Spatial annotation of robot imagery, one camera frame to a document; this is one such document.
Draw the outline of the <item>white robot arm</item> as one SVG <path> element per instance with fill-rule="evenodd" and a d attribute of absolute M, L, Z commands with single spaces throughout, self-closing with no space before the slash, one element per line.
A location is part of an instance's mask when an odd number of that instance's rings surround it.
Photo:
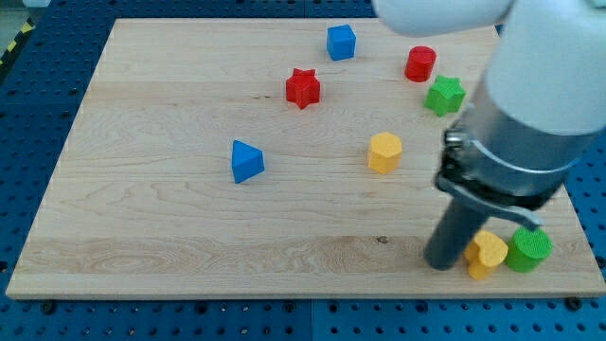
<path fill-rule="evenodd" d="M 375 0 L 391 30 L 425 37 L 499 24 L 499 45 L 444 134 L 444 228 L 489 217 L 530 228 L 605 128 L 605 5 L 589 0 Z"/>

